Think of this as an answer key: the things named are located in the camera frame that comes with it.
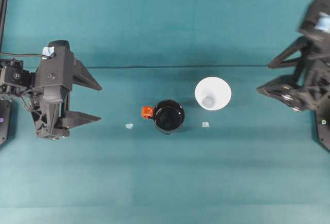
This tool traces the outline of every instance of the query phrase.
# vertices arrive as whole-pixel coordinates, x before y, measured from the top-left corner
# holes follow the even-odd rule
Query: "teal table surface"
[[[2,50],[66,39],[89,67],[266,65],[311,1],[8,0]]]
[[[255,88],[283,70],[265,67],[93,69],[101,92],[75,87],[72,109],[98,115],[59,141],[37,139],[15,106],[12,140],[0,149],[4,223],[328,223],[330,154],[313,115]],[[206,76],[233,90],[220,111],[198,106]],[[167,136],[141,106],[175,99],[182,130]],[[202,128],[202,122],[210,128]],[[132,123],[129,130],[125,124]]]
[[[9,0],[2,51],[69,40],[103,86],[75,86],[71,110],[102,120],[37,139],[13,103],[0,223],[330,223],[330,153],[313,113],[256,91],[290,72],[265,65],[299,35],[310,1]],[[33,70],[39,60],[24,62]],[[194,99],[207,76],[232,88],[223,110]],[[164,99],[186,113],[170,136],[140,116]]]

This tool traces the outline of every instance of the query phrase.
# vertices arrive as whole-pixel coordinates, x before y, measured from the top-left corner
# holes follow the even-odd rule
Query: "black mug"
[[[174,100],[159,102],[154,108],[142,107],[141,116],[144,119],[152,119],[159,131],[171,134],[179,130],[185,119],[183,107]]]

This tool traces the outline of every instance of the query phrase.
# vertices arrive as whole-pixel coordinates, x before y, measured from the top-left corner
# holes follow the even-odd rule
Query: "robotic arm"
[[[295,40],[268,65],[271,69],[295,67],[257,88],[258,92],[280,100],[294,111],[315,110],[320,141],[330,149],[330,0],[314,0],[299,28],[303,36]],[[301,56],[286,60],[299,51]]]
[[[0,59],[0,95],[20,98],[32,114],[36,136],[56,140],[68,137],[73,127],[101,119],[70,111],[72,85],[94,90],[102,87],[74,57],[69,42],[54,41],[45,49],[49,54],[42,58],[36,72],[24,70],[21,60]]]

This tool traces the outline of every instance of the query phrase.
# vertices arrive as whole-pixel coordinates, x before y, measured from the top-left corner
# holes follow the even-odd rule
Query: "orange mug handle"
[[[154,109],[151,106],[142,107],[141,116],[144,119],[152,119],[154,116]]]

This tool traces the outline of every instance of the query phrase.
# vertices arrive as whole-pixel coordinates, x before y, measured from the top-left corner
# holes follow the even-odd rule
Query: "screw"
[[[299,108],[299,107],[294,106],[294,107],[292,107],[291,109],[292,109],[293,111],[295,111],[295,112],[300,112],[300,108]]]
[[[284,100],[287,100],[287,101],[293,100],[293,98],[290,95],[287,95],[287,94],[282,95],[282,98]]]
[[[21,78],[21,74],[18,73],[18,72],[14,72],[13,78],[14,79],[20,79]]]

